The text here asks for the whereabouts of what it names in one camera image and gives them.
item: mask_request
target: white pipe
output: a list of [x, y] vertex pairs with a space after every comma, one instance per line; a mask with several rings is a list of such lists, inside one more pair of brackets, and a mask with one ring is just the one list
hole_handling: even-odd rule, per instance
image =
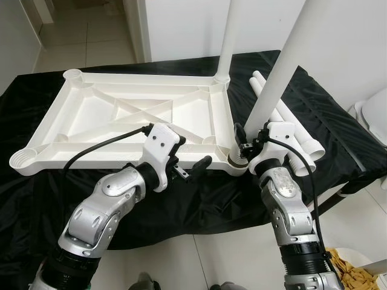
[[229, 14], [227, 16], [226, 29], [224, 31], [222, 51], [219, 58], [218, 71], [213, 79], [217, 83], [230, 83], [230, 65], [235, 46], [236, 35], [239, 28], [241, 15], [241, 0], [231, 0]]
[[251, 141], [264, 127], [271, 112], [289, 84], [299, 59], [308, 48], [310, 39], [314, 37], [314, 26], [318, 25], [325, 8], [333, 0], [306, 0], [294, 24], [288, 39], [280, 53], [266, 85], [263, 87], [260, 98], [254, 105], [246, 125], [247, 141]]
[[[256, 79], [256, 81], [258, 82], [259, 86], [265, 86], [265, 78], [259, 71], [254, 71], [253, 76], [254, 79]], [[294, 123], [294, 125], [296, 125], [294, 136], [303, 148], [303, 151], [307, 153], [313, 161], [316, 161], [324, 156], [324, 147], [322, 147], [320, 142], [313, 139], [313, 137], [308, 133], [308, 131], [300, 123], [297, 117], [294, 116], [294, 114], [291, 112], [291, 110], [289, 110], [287, 105], [282, 100], [278, 101], [277, 107], [276, 109], [274, 109], [273, 112], [275, 111], [281, 115], [283, 120], [292, 122]]]
[[[261, 94], [261, 91], [262, 91], [262, 86], [258, 82], [258, 79], [256, 79], [255, 77], [252, 77], [249, 80], [249, 83], [252, 86], [253, 91], [256, 94], [256, 96], [259, 97], [259, 95]], [[281, 117], [281, 115], [279, 114], [279, 112], [275, 108], [274, 108], [274, 111], [272, 112], [272, 114], [270, 115], [269, 120], [271, 122], [283, 122], [284, 121], [284, 119]], [[296, 149], [302, 155], [302, 157], [304, 157], [304, 159], [308, 163], [310, 169], [312, 170], [312, 172], [314, 172], [316, 170], [315, 163], [310, 158], [309, 154], [306, 154], [304, 152], [304, 150], [302, 150], [302, 147], [297, 142], [297, 139], [295, 139], [295, 137], [293, 137], [292, 147], [294, 149]], [[303, 164], [303, 162], [300, 160], [300, 158], [298, 158], [297, 155], [294, 154], [292, 151], [289, 151], [287, 155], [289, 156], [290, 167], [293, 170], [294, 174], [296, 176], [307, 176], [308, 170], [305, 167], [305, 165]]]

